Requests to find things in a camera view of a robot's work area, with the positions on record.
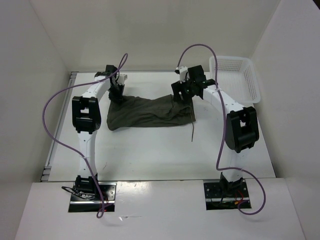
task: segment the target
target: plastic basket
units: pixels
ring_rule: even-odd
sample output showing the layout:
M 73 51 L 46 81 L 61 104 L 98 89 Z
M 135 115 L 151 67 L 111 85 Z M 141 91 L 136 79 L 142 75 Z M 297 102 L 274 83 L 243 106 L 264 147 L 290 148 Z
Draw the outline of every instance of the plastic basket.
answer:
M 253 63 L 236 56 L 217 56 L 218 83 L 230 97 L 242 104 L 260 102 L 260 91 Z M 209 59 L 210 76 L 215 78 L 215 59 Z

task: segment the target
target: dark green cloth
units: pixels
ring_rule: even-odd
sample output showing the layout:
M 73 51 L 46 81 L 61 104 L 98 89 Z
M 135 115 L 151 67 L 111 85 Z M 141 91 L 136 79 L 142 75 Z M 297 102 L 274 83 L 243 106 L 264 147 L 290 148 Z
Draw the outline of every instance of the dark green cloth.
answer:
M 123 96 L 123 103 L 110 103 L 106 123 L 113 131 L 122 127 L 174 127 L 196 121 L 192 99 L 175 102 L 173 95 L 154 100 L 138 96 Z

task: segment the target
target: folded garment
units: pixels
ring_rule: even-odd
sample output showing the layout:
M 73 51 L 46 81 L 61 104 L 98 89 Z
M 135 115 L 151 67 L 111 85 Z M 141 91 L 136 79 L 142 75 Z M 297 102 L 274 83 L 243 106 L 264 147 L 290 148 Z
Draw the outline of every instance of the folded garment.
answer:
M 174 101 L 173 95 L 154 100 L 123 96 L 122 104 L 110 103 L 106 123 L 111 131 L 122 127 L 158 128 L 186 125 L 196 121 L 192 99 Z

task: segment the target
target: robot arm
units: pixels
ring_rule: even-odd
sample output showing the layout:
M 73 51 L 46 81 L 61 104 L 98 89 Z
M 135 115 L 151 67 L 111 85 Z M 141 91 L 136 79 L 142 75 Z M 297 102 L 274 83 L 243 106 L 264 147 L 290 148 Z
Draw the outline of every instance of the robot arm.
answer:
M 187 101 L 199 96 L 208 101 L 221 114 L 221 99 L 213 79 L 206 79 L 201 65 L 187 68 L 177 67 L 179 81 L 171 85 L 176 101 Z M 225 143 L 230 149 L 231 158 L 228 167 L 242 169 L 245 165 L 250 148 L 259 139 L 257 112 L 253 107 L 245 107 L 220 89 L 226 111 Z M 242 172 L 229 169 L 221 173 L 220 185 L 224 193 L 232 192 L 240 187 L 243 180 Z
M 94 81 L 99 82 L 113 74 L 116 70 L 115 66 L 107 65 L 104 72 L 97 72 L 95 74 Z M 117 77 L 114 76 L 91 85 L 82 96 L 75 96 L 72 99 L 72 124 L 78 133 L 80 151 L 89 162 L 96 179 L 98 179 L 98 174 L 95 163 L 95 143 L 97 130 L 101 126 L 99 101 L 108 91 L 109 98 L 112 101 L 121 103 L 126 79 L 127 75 L 119 74 Z M 83 159 L 80 159 L 75 189 L 77 192 L 98 194 L 91 173 Z

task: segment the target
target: table surface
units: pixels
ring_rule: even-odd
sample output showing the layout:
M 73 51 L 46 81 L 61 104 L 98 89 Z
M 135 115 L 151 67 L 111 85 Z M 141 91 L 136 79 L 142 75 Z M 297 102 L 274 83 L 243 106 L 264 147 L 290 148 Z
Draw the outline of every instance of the table surface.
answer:
M 172 93 L 171 84 L 178 81 L 174 72 L 126 72 L 124 95 L 156 99 Z M 74 84 L 91 82 L 94 73 L 78 73 Z M 228 86 L 220 85 L 228 92 Z M 57 137 L 63 143 L 79 149 L 79 140 L 72 125 L 73 96 L 81 96 L 88 86 L 77 87 L 70 93 L 61 118 Z M 110 131 L 107 114 L 108 94 L 99 102 L 102 124 L 95 143 L 95 164 L 100 181 L 152 181 L 218 179 L 215 165 L 221 144 L 222 114 L 199 97 L 193 98 L 196 122 L 194 137 L 192 124 L 176 127 L 124 127 Z M 262 131 L 251 149 L 246 167 L 258 178 L 274 178 L 275 173 Z M 225 145 L 221 165 L 227 166 L 231 150 Z M 74 181 L 79 169 L 79 156 L 54 144 L 50 156 L 49 181 Z
M 25 239 L 237 239 L 303 240 L 304 235 L 282 178 L 261 179 L 266 191 L 262 212 L 245 216 L 237 209 L 206 210 L 202 180 L 118 182 L 115 212 L 68 213 L 71 182 L 33 183 L 16 240 Z M 247 179 L 252 209 L 263 195 Z

